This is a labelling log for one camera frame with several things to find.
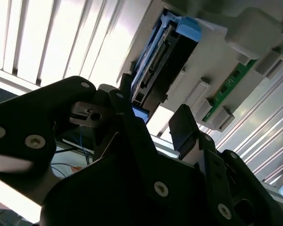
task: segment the metal slot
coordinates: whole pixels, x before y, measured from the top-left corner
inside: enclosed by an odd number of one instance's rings
[[[149,68],[149,70],[146,72],[146,75],[144,77],[144,79],[141,82],[141,88],[145,88],[147,87],[150,79],[152,78],[152,76],[154,75],[155,71],[157,70],[163,56],[166,54],[166,52],[169,49],[170,44],[166,41],[164,41],[162,43],[162,45],[160,46],[159,50],[157,51],[153,62]]]

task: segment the screw hole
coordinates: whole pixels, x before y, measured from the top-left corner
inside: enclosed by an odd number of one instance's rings
[[[98,120],[100,120],[101,117],[102,117],[102,116],[101,116],[100,113],[95,112],[95,113],[92,113],[92,115],[90,116],[90,119],[91,119],[92,121],[98,121]]]

